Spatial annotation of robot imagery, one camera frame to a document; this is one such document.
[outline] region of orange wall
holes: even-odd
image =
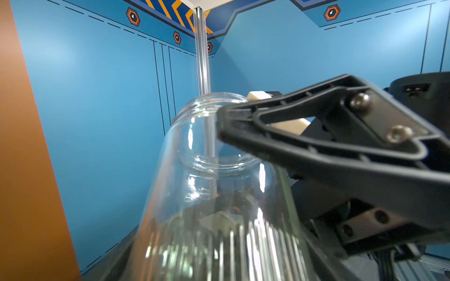
[[[0,192],[0,280],[78,280],[9,0],[0,0]]]

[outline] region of orange hexagon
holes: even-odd
[[[339,8],[339,6],[333,5],[333,6],[329,6],[327,8],[327,11],[324,14],[325,19],[327,19],[327,21],[332,21],[334,19],[337,19],[339,13],[341,12],[341,8]]]
[[[128,8],[128,10],[126,11],[126,16],[128,17],[131,24],[136,25],[137,27],[139,26],[140,18],[135,10],[133,10],[132,8]]]
[[[181,44],[181,37],[178,32],[175,31],[175,33],[173,34],[173,39],[175,39],[175,43],[177,43],[178,45]]]

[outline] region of blue panel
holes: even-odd
[[[197,60],[195,56],[169,48],[176,113],[188,101],[198,97]]]
[[[161,43],[154,43],[155,47],[155,59],[156,59],[156,70],[158,73],[158,85],[159,85],[159,99],[161,102],[161,110],[162,110],[162,120],[164,122],[164,132],[170,129],[172,116],[170,116],[169,111],[169,98],[167,95],[167,78],[166,72],[164,71],[164,57],[162,56],[163,46]]]
[[[84,9],[87,9],[91,12],[100,14],[106,18],[109,18],[111,20],[114,20],[116,22],[119,22],[121,24],[124,24],[128,27],[134,28],[136,30],[139,30],[141,32],[144,32],[150,36],[153,36],[161,41],[167,42],[169,44],[175,44],[175,40],[173,39],[173,33],[175,31],[178,31],[180,33],[181,37],[181,44],[180,47],[189,51],[195,53],[195,39],[185,33],[180,32],[178,29],[175,29],[162,21],[158,20],[157,18],[145,13],[144,11],[137,10],[137,13],[140,18],[140,24],[139,27],[136,27],[130,23],[128,20],[128,17],[126,16],[126,11],[128,10],[128,7],[131,7],[133,9],[137,9],[136,7],[126,3],[123,0],[68,0],[69,2],[78,5]],[[62,2],[61,5],[69,5],[67,2]]]
[[[222,44],[222,41],[224,40],[225,35],[224,36],[220,36],[214,39],[209,39],[208,42],[211,42],[212,44],[212,51],[209,53],[210,56],[214,55],[217,53],[217,50],[219,49],[219,47]]]
[[[427,46],[423,61],[422,73],[439,72],[441,70],[444,42],[447,32],[447,22],[450,16],[450,1],[437,2],[422,8],[430,10]]]
[[[162,53],[164,55],[164,73],[166,75],[166,89],[167,89],[167,104],[169,107],[169,114],[171,120],[175,117],[175,95],[173,94],[172,86],[172,68],[169,57],[169,47],[162,46]]]
[[[436,256],[441,256],[450,259],[450,244],[428,245],[426,252],[428,254],[434,254]]]
[[[325,30],[289,0],[265,4],[235,19],[211,60],[212,91],[288,93],[344,73],[387,87],[420,73],[428,15],[416,8]]]
[[[335,22],[346,21],[348,19],[361,17],[364,15],[374,14],[396,7],[404,7],[411,5],[410,7],[404,7],[402,9],[408,9],[411,7],[421,6],[423,4],[432,3],[432,1],[426,0],[378,0],[378,1],[361,1],[361,0],[339,0],[330,4],[325,4],[316,8],[305,11],[305,14],[318,26],[324,26]],[[341,12],[336,20],[327,21],[324,14],[327,8],[331,5],[338,4]]]
[[[442,54],[441,71],[450,71],[450,21],[447,22],[447,31],[445,32],[444,53]]]
[[[150,189],[164,138],[153,42],[46,0],[11,4],[84,273],[139,223]]]

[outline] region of metal bolt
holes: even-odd
[[[350,101],[350,107],[353,110],[366,110],[372,103],[370,96],[366,93],[359,93]]]
[[[348,237],[352,237],[352,236],[353,236],[353,229],[352,229],[349,225],[347,225],[347,224],[344,224],[344,225],[342,226],[342,231],[343,231],[344,234],[347,235]]]
[[[402,143],[413,136],[413,130],[410,127],[395,125],[386,134],[386,139],[390,143]]]
[[[378,211],[375,212],[375,219],[379,223],[382,223],[382,224],[386,224],[386,223],[389,222],[389,216],[385,212],[383,212],[381,210],[378,210]]]

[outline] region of dashed line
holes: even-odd
[[[80,11],[74,10],[74,9],[69,8],[69,7],[67,7],[67,6],[66,6],[66,8],[69,9],[69,10],[72,10],[72,11],[75,11],[75,12],[77,12],[77,13],[80,13],[80,14],[84,15],[84,13],[82,13],[82,12],[80,12]]]
[[[120,27],[118,27],[117,25],[113,25],[113,24],[111,24],[111,23],[109,23],[109,22],[107,22],[107,24],[112,25],[113,27],[117,27],[117,28],[120,29]]]
[[[60,5],[59,3],[53,2],[52,0],[47,0],[47,1],[49,1],[49,2],[51,2],[51,3],[54,3],[54,4],[57,4],[57,5]],[[123,24],[121,24],[120,22],[116,22],[115,20],[112,20],[112,19],[110,19],[110,18],[107,18],[107,17],[105,17],[105,16],[103,16],[103,15],[101,15],[101,14],[95,13],[95,12],[90,11],[90,10],[88,10],[88,9],[85,9],[85,8],[83,8],[83,7],[81,7],[81,6],[78,6],[78,5],[76,5],[76,4],[73,4],[73,3],[71,3],[71,2],[68,1],[68,0],[62,0],[62,1],[66,2],[66,3],[69,3],[69,4],[73,5],[73,6],[76,6],[76,7],[78,7],[78,8],[81,8],[82,10],[85,10],[85,11],[88,11],[88,12],[90,12],[90,13],[96,14],[96,15],[102,17],[102,18],[105,18],[105,19],[107,19],[107,20],[110,20],[111,22],[115,22],[115,23],[117,23],[117,24],[123,25]],[[67,8],[67,9],[70,9],[70,10],[72,10],[72,11],[75,11],[75,12],[77,12],[77,13],[84,14],[84,13],[82,13],[82,12],[80,12],[80,11],[74,10],[74,9],[69,8],[69,7],[67,7],[67,6],[66,6],[66,8]],[[112,25],[112,26],[117,27],[117,28],[120,28],[120,27],[118,27],[117,25],[114,25],[114,24],[111,24],[111,23],[108,23],[108,22],[107,22],[107,24]],[[150,34],[147,34],[147,33],[145,33],[145,32],[139,31],[139,30],[134,29],[134,28],[132,28],[132,27],[127,27],[127,28],[130,28],[130,29],[132,29],[132,30],[136,30],[137,32],[140,32],[140,33],[143,33],[143,34],[145,34],[145,35],[148,35],[149,37],[152,37]],[[170,44],[169,42],[163,41],[163,40],[161,40],[161,39],[158,39],[158,40],[160,40],[160,41],[162,41],[162,42],[165,42],[165,43],[167,43],[167,44]]]
[[[376,16],[376,18],[379,18],[379,17],[384,17],[384,16],[387,16],[387,15],[390,15],[391,13],[386,13],[386,14],[384,14],[384,15],[381,15],[381,16]]]
[[[112,246],[111,248],[109,248],[109,250],[107,250],[106,252],[105,252],[105,254],[107,253],[107,252],[109,252],[112,248],[114,248],[116,245],[114,245],[114,246]]]
[[[430,3],[430,4],[421,5],[421,6],[417,6],[417,8],[423,7],[423,6],[428,6],[428,5],[431,5],[431,4],[434,4],[434,3],[436,3],[436,2],[433,2],[433,3]]]
[[[401,10],[401,11],[396,11],[396,13],[400,13],[400,12],[403,12],[403,11],[407,11],[407,10],[411,10],[412,8],[409,8],[409,9],[404,9],[404,10]]]
[[[102,256],[99,256],[98,258],[95,259],[95,261],[98,260],[98,259],[101,258],[101,257],[102,257]],[[91,262],[91,263],[87,266],[87,268],[88,268],[91,264],[95,263],[95,261]]]
[[[52,0],[47,0],[49,2],[52,2],[53,4],[59,5],[59,3],[53,2]]]
[[[102,21],[101,19],[99,19],[99,18],[94,18],[94,19],[96,19],[96,20],[98,20],[98,21],[101,21],[101,22],[104,22],[104,21]]]

